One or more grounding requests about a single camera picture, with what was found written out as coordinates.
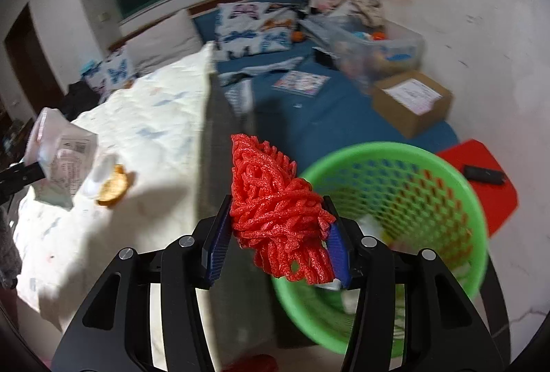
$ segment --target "clear plastic storage bin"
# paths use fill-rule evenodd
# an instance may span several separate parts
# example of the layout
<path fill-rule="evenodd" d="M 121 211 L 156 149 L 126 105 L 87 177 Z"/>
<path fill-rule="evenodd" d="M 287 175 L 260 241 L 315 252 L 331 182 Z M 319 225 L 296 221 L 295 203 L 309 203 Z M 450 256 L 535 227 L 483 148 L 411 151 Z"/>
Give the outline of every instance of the clear plastic storage bin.
<path fill-rule="evenodd" d="M 328 31 L 340 71 L 364 94 L 373 82 L 420 65 L 424 38 L 396 23 L 386 21 L 388 40 L 367 41 L 353 34 L 372 32 L 356 17 L 315 17 L 315 21 Z"/>

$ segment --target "plastic container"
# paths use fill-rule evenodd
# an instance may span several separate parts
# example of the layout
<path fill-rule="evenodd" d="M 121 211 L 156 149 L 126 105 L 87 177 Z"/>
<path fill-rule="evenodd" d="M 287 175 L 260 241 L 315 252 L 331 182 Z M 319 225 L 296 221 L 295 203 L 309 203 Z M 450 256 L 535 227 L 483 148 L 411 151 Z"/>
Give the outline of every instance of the plastic container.
<path fill-rule="evenodd" d="M 304 178 L 316 192 L 331 196 L 341 217 L 373 217 L 384 230 L 383 241 L 395 249 L 434 249 L 468 297 L 478 293 L 487 265 L 485 216 L 468 181 L 446 161 L 411 145 L 366 143 L 326 156 Z M 355 315 L 344 312 L 340 292 L 285 278 L 273 284 L 305 335 L 345 353 Z M 396 288 L 395 306 L 392 355 L 397 357 L 404 342 L 403 286 Z"/>
<path fill-rule="evenodd" d="M 338 68 L 361 93 L 368 94 L 373 82 L 403 71 L 417 69 L 424 52 L 424 38 L 393 22 L 386 22 L 385 41 L 368 41 L 354 33 L 371 33 L 357 17 L 312 19 L 328 31 L 331 51 Z"/>

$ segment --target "beige pillow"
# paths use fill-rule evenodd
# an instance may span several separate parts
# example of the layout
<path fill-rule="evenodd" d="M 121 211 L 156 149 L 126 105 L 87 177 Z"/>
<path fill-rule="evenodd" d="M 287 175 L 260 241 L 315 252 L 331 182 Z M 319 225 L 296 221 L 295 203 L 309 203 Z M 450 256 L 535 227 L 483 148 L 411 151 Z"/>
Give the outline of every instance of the beige pillow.
<path fill-rule="evenodd" d="M 146 75 L 197 53 L 202 48 L 202 39 L 187 10 L 182 9 L 127 41 L 126 47 L 136 71 Z"/>

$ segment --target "silver screw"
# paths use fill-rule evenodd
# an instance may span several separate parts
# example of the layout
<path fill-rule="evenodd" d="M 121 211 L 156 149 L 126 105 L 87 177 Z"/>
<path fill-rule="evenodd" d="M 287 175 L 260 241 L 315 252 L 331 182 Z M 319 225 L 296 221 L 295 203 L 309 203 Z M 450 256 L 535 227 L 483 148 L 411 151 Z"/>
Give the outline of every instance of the silver screw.
<path fill-rule="evenodd" d="M 435 260 L 437 256 L 432 250 L 425 249 L 422 251 L 422 257 L 426 260 Z"/>
<path fill-rule="evenodd" d="M 190 247 L 190 246 L 193 245 L 193 243 L 195 243 L 195 239 L 193 238 L 193 236 L 183 236 L 183 237 L 179 240 L 179 245 L 180 245 L 182 248 Z"/>
<path fill-rule="evenodd" d="M 119 251 L 118 253 L 118 256 L 122 259 L 122 260 L 126 260 L 126 259 L 129 259 L 131 258 L 132 256 L 134 255 L 134 250 L 131 249 L 131 248 L 123 248 Z"/>
<path fill-rule="evenodd" d="M 361 239 L 361 243 L 364 247 L 374 248 L 378 242 L 374 237 L 366 236 Z"/>

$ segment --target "wooden headboard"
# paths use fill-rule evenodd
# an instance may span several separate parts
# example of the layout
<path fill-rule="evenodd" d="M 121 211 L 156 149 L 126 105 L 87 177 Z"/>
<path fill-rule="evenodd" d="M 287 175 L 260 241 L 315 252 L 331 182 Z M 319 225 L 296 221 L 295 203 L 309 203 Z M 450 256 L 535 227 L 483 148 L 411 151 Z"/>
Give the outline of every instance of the wooden headboard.
<path fill-rule="evenodd" d="M 218 3 L 233 3 L 236 1 L 243 1 L 243 0 L 207 0 L 201 3 L 197 3 L 196 5 L 189 6 L 187 10 L 189 12 L 189 15 L 193 17 L 200 13 L 215 9 L 218 6 Z M 144 33 L 149 28 L 152 28 L 156 24 L 159 24 L 161 21 L 166 20 L 168 17 L 173 16 L 175 13 L 176 11 L 166 16 L 163 16 L 160 19 L 153 20 L 152 22 L 145 24 L 142 27 L 136 29 L 135 31 L 132 31 L 131 33 L 125 35 L 123 38 L 118 39 L 116 42 L 109 45 L 109 51 L 113 52 L 114 50 L 119 49 L 130 39 L 136 37 L 137 35 L 140 35 L 141 33 Z"/>

